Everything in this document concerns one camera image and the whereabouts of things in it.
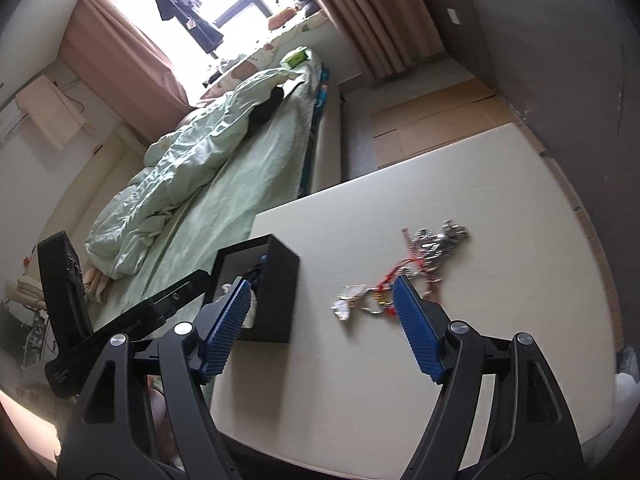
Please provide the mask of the black jewelry box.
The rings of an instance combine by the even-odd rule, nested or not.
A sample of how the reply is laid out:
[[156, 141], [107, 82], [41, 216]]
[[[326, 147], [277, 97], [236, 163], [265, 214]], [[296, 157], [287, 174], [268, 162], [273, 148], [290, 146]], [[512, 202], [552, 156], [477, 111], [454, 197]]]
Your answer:
[[250, 326], [239, 338], [288, 344], [291, 339], [299, 256], [272, 234], [258, 236], [218, 250], [203, 304], [222, 296], [224, 284], [238, 276], [250, 283], [256, 304], [247, 315]]

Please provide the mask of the pale green duvet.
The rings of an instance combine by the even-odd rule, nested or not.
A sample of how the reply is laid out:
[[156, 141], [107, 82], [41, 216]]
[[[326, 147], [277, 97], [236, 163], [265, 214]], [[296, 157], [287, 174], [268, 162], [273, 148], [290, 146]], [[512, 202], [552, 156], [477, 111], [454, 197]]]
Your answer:
[[89, 261], [114, 280], [136, 274], [172, 212], [216, 176], [245, 138], [250, 113], [273, 89], [302, 77], [262, 70], [153, 143], [143, 169], [94, 220], [85, 241]]

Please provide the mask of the white butterfly brooch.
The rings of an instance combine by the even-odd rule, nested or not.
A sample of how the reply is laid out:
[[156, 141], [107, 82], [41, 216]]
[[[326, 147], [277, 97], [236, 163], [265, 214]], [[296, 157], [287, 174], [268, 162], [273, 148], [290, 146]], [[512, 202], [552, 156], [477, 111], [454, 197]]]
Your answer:
[[363, 284], [344, 286], [333, 301], [331, 310], [341, 322], [347, 322], [350, 318], [350, 310], [360, 303], [367, 292], [368, 288]]

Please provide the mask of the green bed sheet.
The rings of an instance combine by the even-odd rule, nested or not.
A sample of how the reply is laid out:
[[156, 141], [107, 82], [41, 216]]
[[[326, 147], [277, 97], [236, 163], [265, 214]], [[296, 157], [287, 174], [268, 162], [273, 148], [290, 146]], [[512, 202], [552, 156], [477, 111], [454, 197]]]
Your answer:
[[280, 86], [284, 99], [270, 121], [248, 129], [216, 176], [172, 212], [136, 274], [112, 278], [105, 304], [92, 312], [96, 326], [196, 270], [212, 270], [219, 249], [248, 239], [258, 214], [309, 192], [329, 71], [316, 52], [306, 53], [292, 69], [303, 77]]

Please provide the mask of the pink curtain left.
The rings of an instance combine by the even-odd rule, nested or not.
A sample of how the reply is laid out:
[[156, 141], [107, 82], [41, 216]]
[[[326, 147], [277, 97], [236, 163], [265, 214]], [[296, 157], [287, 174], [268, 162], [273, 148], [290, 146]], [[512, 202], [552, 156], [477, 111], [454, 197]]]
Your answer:
[[110, 0], [77, 1], [58, 57], [146, 142], [192, 110], [169, 58]]

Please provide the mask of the pink curtain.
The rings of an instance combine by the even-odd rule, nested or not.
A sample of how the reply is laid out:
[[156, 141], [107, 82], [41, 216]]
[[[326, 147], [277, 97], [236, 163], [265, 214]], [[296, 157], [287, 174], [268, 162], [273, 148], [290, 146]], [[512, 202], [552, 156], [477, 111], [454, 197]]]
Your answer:
[[192, 110], [169, 58], [110, 0], [77, 1], [58, 57], [146, 142]]
[[371, 80], [445, 51], [423, 0], [316, 0]]

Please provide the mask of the black garment on bed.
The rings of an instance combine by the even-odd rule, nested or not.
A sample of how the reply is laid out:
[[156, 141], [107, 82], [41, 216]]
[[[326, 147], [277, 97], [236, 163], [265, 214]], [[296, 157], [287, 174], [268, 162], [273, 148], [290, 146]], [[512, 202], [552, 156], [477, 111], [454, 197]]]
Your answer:
[[250, 112], [250, 116], [248, 116], [248, 128], [254, 130], [266, 122], [269, 122], [283, 99], [283, 89], [280, 86], [274, 87], [270, 92], [269, 98], [266, 99], [265, 102], [262, 102], [262, 104], [257, 105], [254, 110]]

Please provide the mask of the brown cardboard floor sheet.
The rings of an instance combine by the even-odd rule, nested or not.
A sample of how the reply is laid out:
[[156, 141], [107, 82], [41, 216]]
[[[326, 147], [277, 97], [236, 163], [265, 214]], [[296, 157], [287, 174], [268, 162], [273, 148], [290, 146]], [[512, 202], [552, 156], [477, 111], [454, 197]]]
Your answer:
[[538, 140], [506, 101], [479, 79], [469, 79], [370, 116], [380, 168], [507, 124], [516, 125], [536, 152]]

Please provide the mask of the floral window seat cushion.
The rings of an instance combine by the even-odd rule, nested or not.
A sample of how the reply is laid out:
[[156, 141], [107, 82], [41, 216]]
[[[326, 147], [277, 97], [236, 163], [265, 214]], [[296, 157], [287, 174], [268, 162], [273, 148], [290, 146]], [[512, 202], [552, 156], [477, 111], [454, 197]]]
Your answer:
[[198, 100], [204, 103], [213, 101], [226, 92], [234, 90], [248, 77], [269, 68], [273, 63], [279, 63], [285, 51], [288, 50], [285, 47], [286, 44], [328, 21], [323, 11], [316, 12], [309, 18], [297, 14], [280, 28], [272, 30], [266, 39], [258, 40], [249, 54], [240, 54], [231, 60], [222, 60], [217, 70], [219, 75], [206, 84], [205, 91]]

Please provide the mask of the pink curtain right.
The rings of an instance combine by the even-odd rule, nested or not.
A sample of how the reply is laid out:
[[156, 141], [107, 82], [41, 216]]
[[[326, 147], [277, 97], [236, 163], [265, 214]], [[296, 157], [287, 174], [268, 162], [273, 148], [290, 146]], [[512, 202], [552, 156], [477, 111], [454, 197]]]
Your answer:
[[371, 80], [445, 51], [423, 0], [316, 0]]

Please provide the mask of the white wall switch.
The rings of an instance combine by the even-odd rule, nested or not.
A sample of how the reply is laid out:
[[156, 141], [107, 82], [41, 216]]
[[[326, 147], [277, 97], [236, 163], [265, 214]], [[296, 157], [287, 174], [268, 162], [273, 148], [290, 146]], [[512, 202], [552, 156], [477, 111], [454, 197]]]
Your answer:
[[454, 10], [453, 8], [448, 8], [447, 13], [449, 15], [450, 21], [452, 21], [455, 25], [461, 24], [460, 18], [458, 17], [456, 10]]

